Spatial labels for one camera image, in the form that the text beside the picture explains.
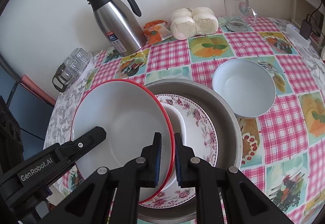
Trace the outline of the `round stainless steel plate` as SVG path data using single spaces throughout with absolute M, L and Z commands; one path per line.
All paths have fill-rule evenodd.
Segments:
M 200 83 L 184 79 L 166 79 L 147 84 L 153 94 L 176 94 L 198 104 L 209 116 L 217 133 L 216 167 L 240 167 L 242 157 L 241 130 L 230 106 L 215 91 Z M 167 209 L 138 206 L 138 218 L 151 223 L 181 223 L 196 218 L 196 199 Z

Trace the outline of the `pink floral round plate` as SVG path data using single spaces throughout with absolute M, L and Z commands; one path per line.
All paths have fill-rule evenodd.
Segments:
M 175 94 L 158 94 L 161 103 L 169 104 L 177 109 L 186 127 L 184 145 L 193 149 L 195 155 L 216 165 L 218 157 L 218 141 L 215 128 L 206 112 L 194 101 Z M 154 209 L 171 208 L 183 204 L 195 197 L 194 188 L 179 187 L 175 178 L 173 183 L 161 190 L 152 199 L 141 203 L 141 206 Z

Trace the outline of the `red rimmed patterned bowl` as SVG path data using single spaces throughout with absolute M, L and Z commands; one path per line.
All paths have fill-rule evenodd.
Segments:
M 106 131 L 106 139 L 76 162 L 83 179 L 97 168 L 116 169 L 140 156 L 152 144 L 154 134 L 162 138 L 160 173 L 155 188 L 142 188 L 140 203 L 154 198 L 172 175 L 175 141 L 170 119 L 157 97 L 146 87 L 127 80 L 98 85 L 79 103 L 70 137 L 75 140 L 94 127 Z

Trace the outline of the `light blue bowl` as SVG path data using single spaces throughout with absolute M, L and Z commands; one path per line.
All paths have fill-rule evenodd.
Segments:
M 270 74 L 247 59 L 232 59 L 221 64 L 213 74 L 212 87 L 235 115 L 244 118 L 265 114 L 276 98 L 276 88 Z

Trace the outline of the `plain white bowl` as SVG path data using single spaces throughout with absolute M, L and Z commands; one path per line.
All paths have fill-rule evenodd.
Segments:
M 177 108 L 175 108 L 174 106 L 167 104 L 167 103 L 162 103 L 162 106 L 164 107 L 172 128 L 173 128 L 173 132 L 174 133 L 180 133 L 181 135 L 181 139 L 182 139 L 182 143 L 183 145 L 186 145 L 187 139 L 186 139 L 186 124 L 184 121 L 184 118 L 182 117 L 181 113 L 179 112 L 179 110 L 177 110 Z

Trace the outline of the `dark blue refrigerator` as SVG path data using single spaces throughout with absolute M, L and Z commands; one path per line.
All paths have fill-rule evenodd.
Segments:
M 28 76 L 19 76 L 1 59 L 1 96 L 20 125 L 23 157 L 27 159 L 41 150 L 55 101 Z

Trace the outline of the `checkered fruit pattern tablecloth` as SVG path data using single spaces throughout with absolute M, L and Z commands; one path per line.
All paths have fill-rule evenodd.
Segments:
M 314 223 L 324 207 L 324 63 L 290 37 L 282 19 L 260 17 L 247 32 L 218 19 L 214 35 L 169 38 L 120 57 L 103 50 L 54 106 L 45 146 L 70 139 L 80 101 L 103 82 L 173 78 L 215 90 L 237 114 L 241 169 L 294 223 Z

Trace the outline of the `stainless steel thermos jug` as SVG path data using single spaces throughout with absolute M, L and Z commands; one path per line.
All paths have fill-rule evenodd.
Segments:
M 141 10 L 135 0 L 87 0 L 97 25 L 114 48 L 125 57 L 139 51 L 147 38 L 136 17 Z

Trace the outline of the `orange snack packet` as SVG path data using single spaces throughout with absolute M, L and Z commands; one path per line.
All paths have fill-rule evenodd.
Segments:
M 143 27 L 143 33 L 147 37 L 149 45 L 160 43 L 172 37 L 168 22 L 161 19 L 146 23 Z

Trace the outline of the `bag of white buns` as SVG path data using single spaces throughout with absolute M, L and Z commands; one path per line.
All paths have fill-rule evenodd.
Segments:
M 170 29 L 175 39 L 186 40 L 196 35 L 216 33 L 219 22 L 210 8 L 181 8 L 171 14 Z

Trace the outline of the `white power strip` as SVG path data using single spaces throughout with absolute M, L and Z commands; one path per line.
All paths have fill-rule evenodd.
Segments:
M 291 23 L 287 24 L 286 26 L 286 34 L 289 36 L 290 39 L 295 40 L 295 42 L 301 45 L 304 48 L 308 48 L 311 44 L 310 39 L 305 39 L 301 34 L 300 30 L 296 28 Z

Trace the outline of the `clear glass mug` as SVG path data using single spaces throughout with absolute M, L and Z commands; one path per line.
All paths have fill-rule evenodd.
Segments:
M 224 0 L 226 27 L 234 32 L 246 32 L 257 22 L 257 13 L 249 0 Z

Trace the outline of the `black power adapter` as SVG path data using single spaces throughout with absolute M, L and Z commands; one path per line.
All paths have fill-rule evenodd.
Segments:
M 302 20 L 301 27 L 300 27 L 300 35 L 304 37 L 306 40 L 308 40 L 311 32 L 312 32 L 311 23 L 307 19 Z

